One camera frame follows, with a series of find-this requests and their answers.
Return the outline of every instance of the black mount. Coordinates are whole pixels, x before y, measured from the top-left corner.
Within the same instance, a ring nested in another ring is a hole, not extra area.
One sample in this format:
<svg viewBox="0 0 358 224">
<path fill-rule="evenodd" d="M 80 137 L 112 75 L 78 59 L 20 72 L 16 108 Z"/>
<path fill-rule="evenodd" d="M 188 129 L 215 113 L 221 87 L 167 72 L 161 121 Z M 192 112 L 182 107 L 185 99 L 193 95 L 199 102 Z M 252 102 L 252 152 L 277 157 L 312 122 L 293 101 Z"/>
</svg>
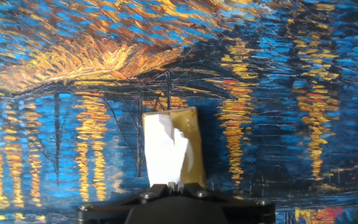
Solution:
<svg viewBox="0 0 358 224">
<path fill-rule="evenodd" d="M 268 200 L 239 200 L 199 184 L 155 184 L 146 192 L 105 206 L 77 209 L 77 224 L 223 224 L 275 222 L 275 205 Z"/>
</svg>

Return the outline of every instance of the bolt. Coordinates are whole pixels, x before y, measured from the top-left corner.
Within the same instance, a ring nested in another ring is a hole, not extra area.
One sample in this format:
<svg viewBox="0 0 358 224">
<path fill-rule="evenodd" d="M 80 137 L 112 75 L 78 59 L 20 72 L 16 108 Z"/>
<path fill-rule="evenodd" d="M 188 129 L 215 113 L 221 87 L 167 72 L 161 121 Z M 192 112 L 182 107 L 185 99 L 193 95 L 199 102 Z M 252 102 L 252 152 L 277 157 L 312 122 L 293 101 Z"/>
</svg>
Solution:
<svg viewBox="0 0 358 224">
<path fill-rule="evenodd" d="M 142 196 L 142 198 L 144 198 L 144 199 L 152 199 L 152 198 L 155 198 L 157 196 L 157 194 L 155 194 L 154 192 L 144 192 L 144 193 L 141 193 L 140 196 Z"/>
<path fill-rule="evenodd" d="M 93 205 L 87 203 L 87 204 L 80 205 L 78 208 L 79 208 L 81 211 L 86 212 L 86 211 L 92 210 L 92 209 L 93 209 Z"/>
<path fill-rule="evenodd" d="M 256 201 L 257 205 L 268 205 L 268 204 L 271 204 L 271 203 L 272 202 L 267 200 L 267 199 Z"/>
<path fill-rule="evenodd" d="M 205 198 L 209 196 L 209 192 L 206 190 L 198 190 L 196 196 L 199 198 Z"/>
</svg>

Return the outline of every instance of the red paint streak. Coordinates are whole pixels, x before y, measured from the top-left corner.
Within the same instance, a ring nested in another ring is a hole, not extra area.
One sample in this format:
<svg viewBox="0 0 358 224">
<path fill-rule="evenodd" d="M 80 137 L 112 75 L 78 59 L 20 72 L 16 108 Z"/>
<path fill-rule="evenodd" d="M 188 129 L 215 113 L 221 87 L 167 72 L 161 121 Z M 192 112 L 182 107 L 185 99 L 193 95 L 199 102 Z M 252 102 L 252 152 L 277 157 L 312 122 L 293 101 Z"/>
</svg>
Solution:
<svg viewBox="0 0 358 224">
<path fill-rule="evenodd" d="M 308 99 L 309 102 L 324 102 L 323 100 L 320 99 Z"/>
<path fill-rule="evenodd" d="M 323 95 L 319 93 L 308 93 L 306 94 L 306 96 L 323 96 Z"/>
<path fill-rule="evenodd" d="M 238 83 L 237 80 L 224 80 L 223 82 L 228 83 L 228 84 L 230 84 L 230 83 Z"/>
</svg>

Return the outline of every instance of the impasto brushstroke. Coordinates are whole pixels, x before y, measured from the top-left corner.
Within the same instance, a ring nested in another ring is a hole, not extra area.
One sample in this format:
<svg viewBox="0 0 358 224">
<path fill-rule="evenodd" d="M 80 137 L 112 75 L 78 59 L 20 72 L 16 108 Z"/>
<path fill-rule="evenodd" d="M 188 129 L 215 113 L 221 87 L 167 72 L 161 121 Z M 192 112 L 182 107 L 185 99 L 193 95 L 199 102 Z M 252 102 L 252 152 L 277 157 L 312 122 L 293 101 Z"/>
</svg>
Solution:
<svg viewBox="0 0 358 224">
<path fill-rule="evenodd" d="M 209 188 L 358 223 L 351 0 L 0 0 L 0 222 L 146 189 L 142 113 L 189 106 Z"/>
</svg>

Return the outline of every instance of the paper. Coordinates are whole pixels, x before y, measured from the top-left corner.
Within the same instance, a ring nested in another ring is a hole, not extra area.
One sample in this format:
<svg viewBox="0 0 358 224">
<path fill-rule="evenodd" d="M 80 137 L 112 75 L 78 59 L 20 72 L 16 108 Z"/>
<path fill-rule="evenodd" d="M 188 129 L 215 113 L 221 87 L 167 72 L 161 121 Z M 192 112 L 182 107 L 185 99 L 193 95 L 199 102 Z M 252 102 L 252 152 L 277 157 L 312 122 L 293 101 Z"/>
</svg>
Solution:
<svg viewBox="0 0 358 224">
<path fill-rule="evenodd" d="M 144 136 L 150 186 L 178 183 L 189 140 L 173 127 L 171 116 L 165 114 L 144 118 Z"/>
<path fill-rule="evenodd" d="M 181 168 L 180 181 L 185 184 L 199 183 L 202 187 L 206 187 L 203 152 L 201 148 L 201 134 L 198 127 L 197 108 L 191 106 L 189 108 L 182 108 L 177 110 L 144 113 L 142 115 L 144 130 L 148 130 L 150 128 L 149 126 L 155 125 L 153 121 L 148 121 L 146 124 L 145 120 L 147 117 L 156 114 L 163 114 L 171 117 L 173 125 L 170 122 L 171 120 L 166 123 L 166 125 L 168 125 L 165 129 L 166 133 L 172 133 L 172 130 L 177 128 L 183 132 L 184 137 L 189 140 L 185 154 L 185 160 L 183 161 Z"/>
</svg>

